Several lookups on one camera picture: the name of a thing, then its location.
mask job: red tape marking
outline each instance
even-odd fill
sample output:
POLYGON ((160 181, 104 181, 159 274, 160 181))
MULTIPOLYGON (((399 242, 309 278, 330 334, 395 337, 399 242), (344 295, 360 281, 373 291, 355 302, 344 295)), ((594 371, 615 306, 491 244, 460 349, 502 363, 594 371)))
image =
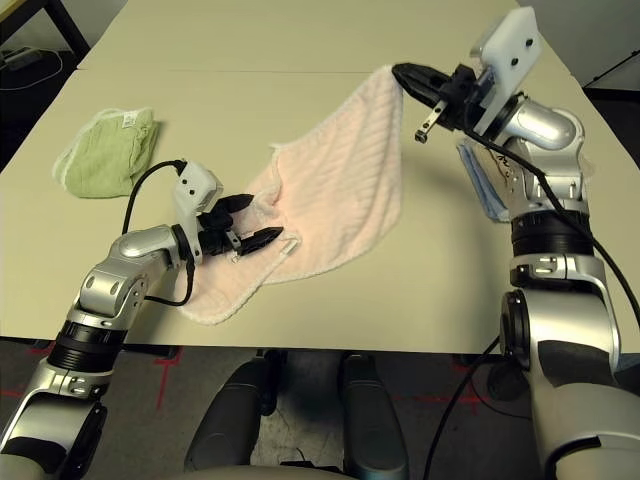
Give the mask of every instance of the red tape marking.
POLYGON ((153 361, 154 365, 162 365, 162 378, 160 380, 160 389, 158 390, 158 396, 156 397, 156 410, 162 409, 162 402, 164 400, 164 392, 167 388, 167 381, 169 380, 169 367, 180 364, 182 358, 183 347, 180 347, 176 356, 172 359, 156 358, 153 361))
POLYGON ((20 398, 22 397, 22 392, 17 392, 15 390, 0 390, 0 395, 3 397, 20 398))

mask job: white wall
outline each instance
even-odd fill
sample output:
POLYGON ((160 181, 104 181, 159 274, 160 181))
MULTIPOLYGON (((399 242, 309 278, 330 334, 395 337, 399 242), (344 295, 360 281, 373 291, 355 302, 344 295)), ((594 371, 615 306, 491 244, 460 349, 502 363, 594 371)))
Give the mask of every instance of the white wall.
MULTIPOLYGON (((0 0, 2 8, 7 3, 9 0, 0 0)), ((62 3, 89 45, 93 46, 127 0, 62 0, 62 3)), ((25 23, 2 45, 2 48, 13 49, 24 45, 54 50, 69 49, 44 10, 25 23)))
MULTIPOLYGON (((518 0, 536 10, 540 32, 584 85, 640 49, 640 0, 518 0)), ((640 58, 591 85, 640 89, 640 58)))

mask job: white table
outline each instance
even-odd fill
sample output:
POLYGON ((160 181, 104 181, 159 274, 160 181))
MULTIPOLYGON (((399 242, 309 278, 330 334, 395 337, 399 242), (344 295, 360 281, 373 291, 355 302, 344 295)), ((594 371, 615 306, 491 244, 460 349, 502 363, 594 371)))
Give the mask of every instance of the white table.
MULTIPOLYGON (((475 2, 462 3, 475 13, 475 2)), ((123 18, 116 19, 83 64, 91 70, 76 72, 69 79, 0 175, 2 335, 53 338, 85 273, 104 258, 119 234, 125 198, 76 199, 50 175, 57 154, 95 112, 106 107, 152 106, 162 122, 154 162, 178 157, 201 162, 223 180, 227 193, 234 193, 241 192, 268 163, 269 143, 293 140, 310 130, 367 76, 357 71, 215 72, 207 66, 197 71, 176 71, 180 69, 168 65, 162 70, 160 64, 144 62, 129 68, 124 50, 120 65, 107 68, 104 58, 92 65, 100 53, 98 47, 117 40, 114 29, 127 19, 127 9, 138 4, 145 1, 129 2, 123 18)), ((159 12, 169 8, 168 2, 158 4, 159 12)), ((444 25, 446 18, 460 22, 460 16, 434 5, 428 9, 431 22, 414 21, 421 11, 410 9, 405 15, 406 28, 398 32, 406 39, 410 36, 407 30, 413 29, 416 38, 420 37, 420 49, 414 43, 399 42, 393 51, 399 61, 428 63, 450 71, 458 61, 465 60, 467 47, 484 28, 488 16, 482 17, 484 21, 469 21, 469 30, 453 41, 459 48, 450 48, 443 40, 438 41, 438 36, 451 31, 444 25), (400 53, 405 47, 413 53, 400 53)), ((511 2, 500 1, 484 8, 495 16, 501 7, 510 6, 511 2)), ((175 8, 183 10, 184 3, 175 8)), ((387 8, 388 18, 393 18, 397 7, 387 8)), ((153 28, 140 25, 140 29, 147 28, 148 39, 156 38, 153 32, 157 25, 164 25, 159 12, 156 16, 160 20, 152 24, 153 28)), ((153 12, 147 13, 150 22, 156 18, 153 12)), ((264 22, 258 17, 255 23, 264 22)), ((262 40, 258 37, 255 43, 262 40)), ((156 52, 150 48, 153 41, 145 45, 151 58, 156 52)), ((365 45, 359 48, 362 55, 354 58, 366 57, 373 62, 362 63, 358 67, 362 71, 393 60, 389 53, 375 62, 375 49, 365 45)), ((329 59, 324 55, 318 58, 329 59)), ((272 68, 267 68, 267 63, 261 68, 278 70, 277 65, 285 65, 275 54, 271 62, 272 68)), ((538 101, 567 108, 584 122, 585 152, 595 165, 595 176, 589 184, 594 232, 631 284, 640 285, 633 240, 638 227, 617 214, 640 202, 636 166, 548 47, 527 79, 526 88, 538 101)), ((497 332, 500 299, 509 288, 509 228, 493 225, 484 217, 457 158, 453 136, 438 130, 426 146, 415 143, 413 132, 426 109, 412 100, 407 100, 405 107, 402 218, 371 253, 333 272, 262 288, 236 315, 216 327, 197 325, 175 309, 148 302, 128 341, 431 352, 482 350, 497 332)), ((173 223, 170 191, 174 181, 175 176, 165 172, 145 184, 136 204, 134 228, 173 223)), ((612 275, 609 279, 623 349, 639 351, 637 325, 621 289, 612 275)))

